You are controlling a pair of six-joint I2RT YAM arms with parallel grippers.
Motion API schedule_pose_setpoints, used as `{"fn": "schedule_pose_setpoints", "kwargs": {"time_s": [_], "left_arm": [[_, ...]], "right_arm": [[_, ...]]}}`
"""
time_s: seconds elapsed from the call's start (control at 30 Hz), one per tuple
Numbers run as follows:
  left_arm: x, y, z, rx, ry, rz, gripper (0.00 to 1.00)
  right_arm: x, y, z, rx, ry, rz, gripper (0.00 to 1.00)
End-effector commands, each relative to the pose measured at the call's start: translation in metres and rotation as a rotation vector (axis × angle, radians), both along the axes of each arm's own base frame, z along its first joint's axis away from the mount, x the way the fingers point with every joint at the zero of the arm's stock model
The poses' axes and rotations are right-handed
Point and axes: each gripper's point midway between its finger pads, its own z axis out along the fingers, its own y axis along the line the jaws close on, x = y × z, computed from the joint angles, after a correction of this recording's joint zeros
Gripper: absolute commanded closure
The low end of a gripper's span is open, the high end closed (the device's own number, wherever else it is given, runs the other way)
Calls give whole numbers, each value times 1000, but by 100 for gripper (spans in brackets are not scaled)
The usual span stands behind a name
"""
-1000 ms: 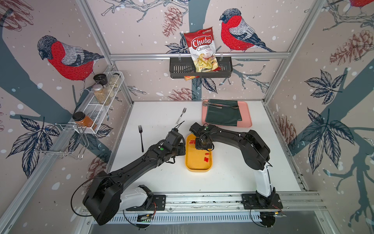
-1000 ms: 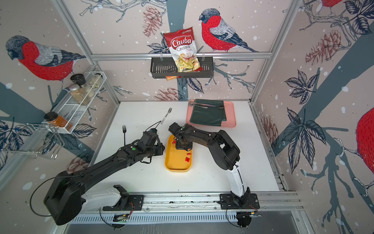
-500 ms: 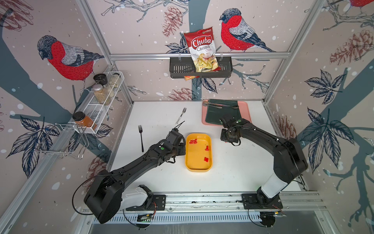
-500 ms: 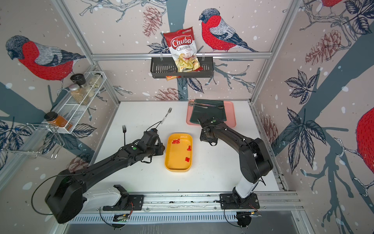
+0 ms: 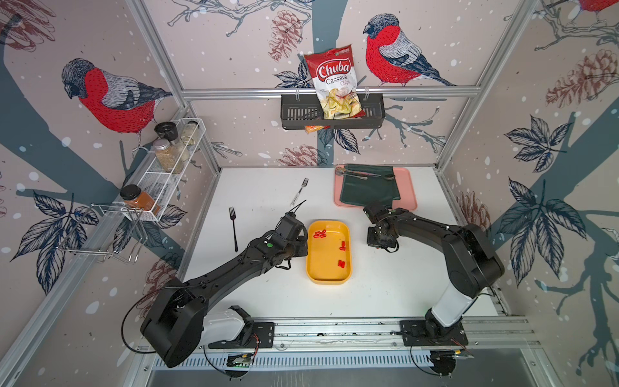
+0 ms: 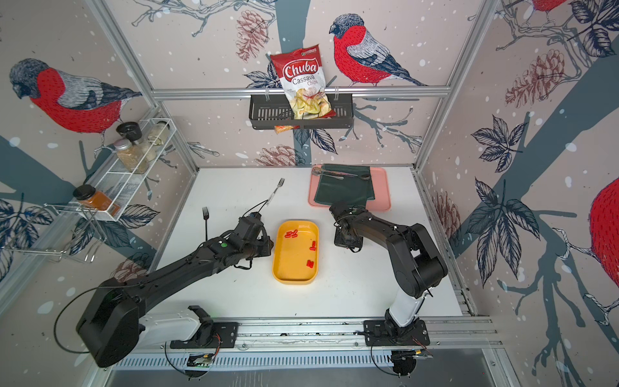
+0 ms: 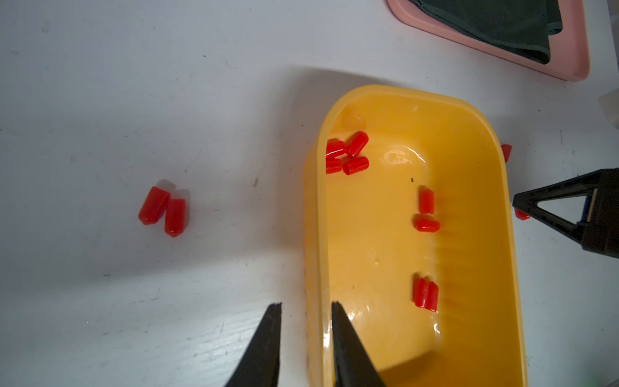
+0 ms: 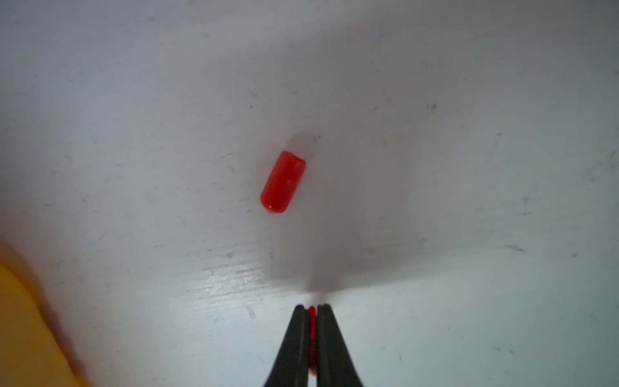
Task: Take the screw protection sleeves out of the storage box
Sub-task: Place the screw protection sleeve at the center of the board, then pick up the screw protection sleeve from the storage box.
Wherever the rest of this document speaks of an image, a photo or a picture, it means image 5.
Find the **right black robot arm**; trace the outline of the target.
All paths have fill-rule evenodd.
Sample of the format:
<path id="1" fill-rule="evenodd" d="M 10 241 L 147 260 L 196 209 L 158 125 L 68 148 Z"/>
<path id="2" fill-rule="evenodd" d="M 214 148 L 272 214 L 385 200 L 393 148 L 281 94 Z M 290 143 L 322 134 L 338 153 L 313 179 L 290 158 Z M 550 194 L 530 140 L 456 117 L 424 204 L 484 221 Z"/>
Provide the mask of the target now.
<path id="1" fill-rule="evenodd" d="M 495 248 L 477 225 L 439 223 L 402 208 L 389 209 L 379 202 L 367 205 L 364 214 L 372 224 L 367 237 L 370 247 L 395 253 L 399 250 L 398 239 L 403 237 L 443 253 L 449 285 L 425 315 L 424 338 L 448 337 L 482 291 L 505 274 Z"/>

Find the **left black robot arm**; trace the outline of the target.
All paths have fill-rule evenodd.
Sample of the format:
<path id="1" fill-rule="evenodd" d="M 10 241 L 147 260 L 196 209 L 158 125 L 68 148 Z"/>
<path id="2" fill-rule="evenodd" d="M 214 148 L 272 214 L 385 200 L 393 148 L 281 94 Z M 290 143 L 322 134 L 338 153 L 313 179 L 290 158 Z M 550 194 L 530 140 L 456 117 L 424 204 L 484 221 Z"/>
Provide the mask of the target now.
<path id="1" fill-rule="evenodd" d="M 251 240 L 237 257 L 217 269 L 186 282 L 170 280 L 144 318 L 142 336 L 166 366 L 178 366 L 198 347 L 204 318 L 213 306 L 284 261 L 306 256 L 308 237 L 303 222 L 288 212 L 273 230 Z"/>

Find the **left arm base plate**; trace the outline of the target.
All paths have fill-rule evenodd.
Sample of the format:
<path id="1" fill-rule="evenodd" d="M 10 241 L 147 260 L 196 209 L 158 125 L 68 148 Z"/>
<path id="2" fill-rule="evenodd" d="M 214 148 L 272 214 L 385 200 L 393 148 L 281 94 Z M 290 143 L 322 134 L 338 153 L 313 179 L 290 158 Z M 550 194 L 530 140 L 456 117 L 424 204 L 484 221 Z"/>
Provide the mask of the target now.
<path id="1" fill-rule="evenodd" d="M 272 348 L 275 323 L 254 322 L 247 324 L 233 340 L 209 343 L 209 349 L 255 349 Z"/>

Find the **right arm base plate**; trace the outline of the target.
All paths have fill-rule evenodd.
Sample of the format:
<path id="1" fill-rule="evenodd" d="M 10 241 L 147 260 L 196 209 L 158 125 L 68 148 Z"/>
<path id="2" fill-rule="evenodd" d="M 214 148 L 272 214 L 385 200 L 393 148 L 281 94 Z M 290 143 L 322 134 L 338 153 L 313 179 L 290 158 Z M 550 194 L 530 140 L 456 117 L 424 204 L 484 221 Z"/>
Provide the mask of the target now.
<path id="1" fill-rule="evenodd" d="M 399 322 L 400 334 L 406 347 L 468 346 L 462 320 L 451 327 L 432 325 L 424 319 Z"/>

